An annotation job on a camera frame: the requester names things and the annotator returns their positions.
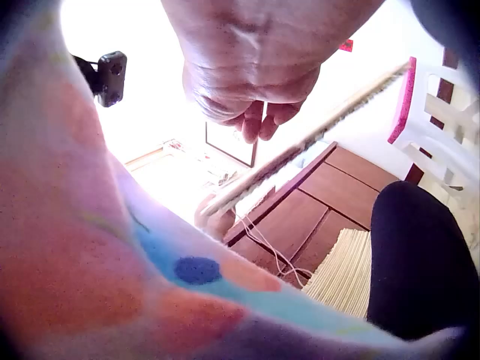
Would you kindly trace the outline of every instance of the orange pattern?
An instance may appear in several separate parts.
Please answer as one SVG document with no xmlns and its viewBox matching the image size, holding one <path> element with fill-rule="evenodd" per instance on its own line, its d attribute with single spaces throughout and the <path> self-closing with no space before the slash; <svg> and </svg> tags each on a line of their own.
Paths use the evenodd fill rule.
<svg viewBox="0 0 480 360">
<path fill-rule="evenodd" d="M 225 300 L 173 288 L 158 299 L 152 339 L 170 355 L 186 355 L 231 331 L 245 313 Z"/>
<path fill-rule="evenodd" d="M 228 253 L 220 262 L 220 273 L 225 280 L 249 291 L 281 290 L 276 277 L 233 254 Z"/>
</svg>

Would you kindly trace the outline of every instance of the finger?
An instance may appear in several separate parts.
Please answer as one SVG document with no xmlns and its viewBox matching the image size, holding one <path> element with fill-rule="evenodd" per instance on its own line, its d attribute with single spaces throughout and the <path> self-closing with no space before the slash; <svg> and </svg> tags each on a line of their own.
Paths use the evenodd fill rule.
<svg viewBox="0 0 480 360">
<path fill-rule="evenodd" d="M 203 228 L 206 226 L 208 217 L 207 216 L 202 216 L 202 211 L 207 207 L 208 203 L 216 196 L 215 193 L 209 194 L 207 197 L 205 197 L 197 206 L 195 213 L 193 215 L 194 219 L 194 224 L 198 228 Z"/>
<path fill-rule="evenodd" d="M 273 115 L 267 115 L 262 122 L 258 137 L 264 141 L 268 141 L 272 138 L 277 129 L 278 125 L 275 124 Z"/>
<path fill-rule="evenodd" d="M 267 115 L 273 115 L 276 125 L 285 124 L 300 111 L 305 100 L 294 104 L 268 104 Z"/>
<path fill-rule="evenodd" d="M 240 125 L 240 128 L 239 129 L 237 128 L 237 130 L 240 131 L 243 125 L 243 113 L 238 115 L 236 118 L 226 120 L 224 122 L 221 122 L 220 124 L 224 126 L 235 126 L 235 128 L 237 128 Z"/>
<path fill-rule="evenodd" d="M 253 144 L 257 141 L 258 132 L 262 125 L 263 112 L 264 102 L 257 100 L 243 114 L 245 119 L 241 130 L 246 143 Z"/>
<path fill-rule="evenodd" d="M 241 131 L 242 127 L 243 127 L 243 122 L 244 122 L 245 118 L 243 117 L 243 114 L 242 114 L 242 119 L 241 121 L 237 122 L 237 124 L 235 125 L 235 129 L 237 131 Z"/>
</svg>

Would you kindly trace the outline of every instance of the white chair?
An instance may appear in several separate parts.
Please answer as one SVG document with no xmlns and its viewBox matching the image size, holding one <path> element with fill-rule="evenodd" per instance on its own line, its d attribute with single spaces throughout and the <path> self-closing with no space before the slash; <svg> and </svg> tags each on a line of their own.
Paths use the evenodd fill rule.
<svg viewBox="0 0 480 360">
<path fill-rule="evenodd" d="M 428 79 L 432 74 L 477 96 L 463 72 L 445 66 L 420 64 L 410 58 L 410 70 L 404 77 L 394 128 L 388 141 L 406 153 L 450 195 L 470 201 L 472 196 L 479 196 L 480 186 L 479 102 L 476 100 L 460 111 L 428 94 Z M 429 121 L 430 116 L 455 130 L 443 131 Z M 420 147 L 432 157 L 421 152 Z"/>
</svg>

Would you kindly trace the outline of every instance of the hand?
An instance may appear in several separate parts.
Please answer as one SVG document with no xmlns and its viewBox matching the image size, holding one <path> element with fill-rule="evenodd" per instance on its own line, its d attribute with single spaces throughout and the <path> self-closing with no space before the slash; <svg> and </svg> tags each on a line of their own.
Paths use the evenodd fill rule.
<svg viewBox="0 0 480 360">
<path fill-rule="evenodd" d="M 254 143 L 299 112 L 320 64 L 383 0 L 162 2 L 185 57 L 187 97 Z"/>
<path fill-rule="evenodd" d="M 235 207 L 233 210 L 228 210 L 224 214 L 215 213 L 212 216 L 204 216 L 201 211 L 206 208 L 210 200 L 216 195 L 210 194 L 198 205 L 195 211 L 194 223 L 195 226 L 212 238 L 222 241 L 223 237 L 227 234 L 230 228 L 235 223 Z"/>
</svg>

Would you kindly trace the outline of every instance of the fabric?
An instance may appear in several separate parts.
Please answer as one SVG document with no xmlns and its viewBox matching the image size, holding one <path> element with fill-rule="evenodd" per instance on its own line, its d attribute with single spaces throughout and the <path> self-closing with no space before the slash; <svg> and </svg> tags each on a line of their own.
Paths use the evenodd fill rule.
<svg viewBox="0 0 480 360">
<path fill-rule="evenodd" d="M 375 201 L 371 238 L 367 319 L 405 340 L 468 325 L 464 349 L 478 359 L 479 279 L 448 208 L 415 185 L 395 182 Z"/>
<path fill-rule="evenodd" d="M 436 359 L 322 306 L 155 203 L 105 146 L 59 2 L 0 12 L 0 314 L 26 359 Z"/>
</svg>

